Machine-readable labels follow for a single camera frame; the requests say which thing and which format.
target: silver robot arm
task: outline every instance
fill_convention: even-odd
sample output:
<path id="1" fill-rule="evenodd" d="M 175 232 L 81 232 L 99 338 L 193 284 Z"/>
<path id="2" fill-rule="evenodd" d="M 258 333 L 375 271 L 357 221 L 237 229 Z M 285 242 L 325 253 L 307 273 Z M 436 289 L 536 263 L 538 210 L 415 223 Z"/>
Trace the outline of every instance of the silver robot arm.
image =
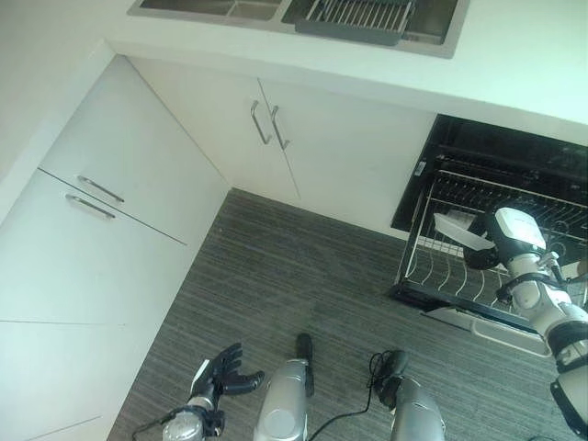
<path id="1" fill-rule="evenodd" d="M 200 365 L 192 381 L 187 403 L 153 420 L 132 433 L 138 434 L 162 425 L 163 441 L 203 441 L 221 436 L 224 429 L 224 412 L 218 409 L 221 395 L 241 395 L 257 389 L 264 380 L 264 372 L 252 375 L 239 373 L 241 344 L 237 343 Z"/>
<path id="2" fill-rule="evenodd" d="M 254 430 L 254 441 L 304 441 L 307 437 L 306 372 L 309 362 L 292 359 L 278 369 Z"/>
<path id="3" fill-rule="evenodd" d="M 392 413 L 390 441 L 444 441 L 445 423 L 435 399 L 403 375 L 407 365 L 404 351 L 387 351 L 375 372 L 373 390 Z"/>
<path id="4" fill-rule="evenodd" d="M 464 251 L 466 263 L 506 266 L 512 280 L 497 291 L 497 297 L 512 302 L 548 344 L 560 373 L 551 384 L 553 398 L 573 432 L 586 437 L 588 313 L 571 302 L 558 256 L 547 252 L 533 217 L 518 209 L 500 208 L 487 213 L 483 221 L 495 246 Z"/>

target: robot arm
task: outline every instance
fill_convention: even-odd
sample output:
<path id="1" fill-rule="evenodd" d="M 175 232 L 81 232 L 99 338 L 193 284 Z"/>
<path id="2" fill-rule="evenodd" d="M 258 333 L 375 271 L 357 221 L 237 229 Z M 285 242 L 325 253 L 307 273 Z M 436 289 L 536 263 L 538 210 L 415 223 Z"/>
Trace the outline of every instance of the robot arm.
<path id="1" fill-rule="evenodd" d="M 477 269 L 498 264 L 508 269 L 513 279 L 497 297 L 512 302 L 548 344 L 560 373 L 551 384 L 553 398 L 574 433 L 588 436 L 588 313 L 565 291 L 558 256 L 547 252 L 533 217 L 518 209 L 486 213 L 469 230 L 485 230 L 494 247 L 464 249 L 466 263 Z"/>
<path id="2" fill-rule="evenodd" d="M 257 389 L 264 380 L 264 372 L 241 375 L 243 350 L 237 343 L 221 351 L 213 359 L 200 365 L 188 402 L 161 418 L 137 428 L 132 439 L 156 425 L 164 427 L 164 441 L 203 441 L 205 438 L 221 436 L 224 429 L 224 412 L 218 410 L 221 395 L 241 395 Z"/>

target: black cable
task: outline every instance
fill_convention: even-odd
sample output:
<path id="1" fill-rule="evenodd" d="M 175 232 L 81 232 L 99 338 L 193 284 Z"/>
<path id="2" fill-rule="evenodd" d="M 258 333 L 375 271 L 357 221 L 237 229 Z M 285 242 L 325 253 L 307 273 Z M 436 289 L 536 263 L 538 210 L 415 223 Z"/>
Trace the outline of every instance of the black cable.
<path id="1" fill-rule="evenodd" d="M 369 405 L 371 404 L 371 392 L 373 390 L 374 383 L 380 379 L 380 378 L 376 378 L 376 372 L 378 371 L 378 368 L 380 368 L 381 365 L 384 363 L 385 356 L 389 356 L 391 353 L 392 353 L 392 351 L 377 352 L 376 354 L 372 355 L 371 358 L 369 359 L 369 381 L 367 382 L 367 385 L 366 385 L 366 388 L 369 389 L 369 392 L 367 393 L 366 408 L 363 409 L 362 411 L 341 413 L 340 415 L 334 416 L 333 418 L 328 420 L 326 423 L 324 423 L 321 427 L 319 427 L 312 434 L 312 436 L 310 438 L 308 438 L 307 441 L 312 441 L 314 438 L 316 438 L 318 436 L 318 434 L 320 432 L 322 432 L 324 429 L 326 429 L 329 425 L 331 425 L 335 421 L 340 420 L 342 418 L 347 418 L 348 416 L 361 415 L 362 413 L 366 413 L 369 410 Z"/>
<path id="2" fill-rule="evenodd" d="M 144 424 L 144 425 L 137 427 L 130 436 L 132 441 L 137 441 L 138 434 L 145 432 L 145 431 L 151 429 L 152 427 L 155 427 L 156 425 L 165 424 L 167 421 L 169 421 L 171 419 L 172 415 L 174 415 L 174 411 L 168 412 L 164 416 L 159 417 L 156 420 L 151 421 L 150 423 L 147 423 L 147 424 Z"/>

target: sink drain rack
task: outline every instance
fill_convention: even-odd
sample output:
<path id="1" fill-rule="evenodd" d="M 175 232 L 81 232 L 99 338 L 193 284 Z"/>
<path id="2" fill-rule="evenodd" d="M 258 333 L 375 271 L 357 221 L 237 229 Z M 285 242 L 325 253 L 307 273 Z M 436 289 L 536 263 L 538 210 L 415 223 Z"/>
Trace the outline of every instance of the sink drain rack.
<path id="1" fill-rule="evenodd" d="M 297 32 L 394 46 L 406 29 L 410 0 L 316 0 Z"/>

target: floor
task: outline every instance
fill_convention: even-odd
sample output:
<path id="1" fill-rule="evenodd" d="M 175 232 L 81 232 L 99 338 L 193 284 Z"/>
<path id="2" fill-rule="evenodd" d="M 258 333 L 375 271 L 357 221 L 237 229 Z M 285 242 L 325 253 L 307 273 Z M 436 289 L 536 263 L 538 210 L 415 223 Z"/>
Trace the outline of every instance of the floor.
<path id="1" fill-rule="evenodd" d="M 386 296 L 403 242 L 232 190 L 210 229 L 109 441 L 185 402 L 201 361 L 243 343 L 243 371 L 267 375 L 293 356 L 295 336 L 315 345 L 309 431 L 364 407 L 372 353 L 403 348 L 407 373 L 435 396 L 448 441 L 577 439 L 551 399 L 551 360 L 488 341 Z M 252 439 L 263 388 L 223 397 L 225 441 Z M 374 401 L 367 414 L 336 422 L 320 441 L 388 440 L 390 416 Z M 140 436 L 161 440 L 161 429 Z"/>

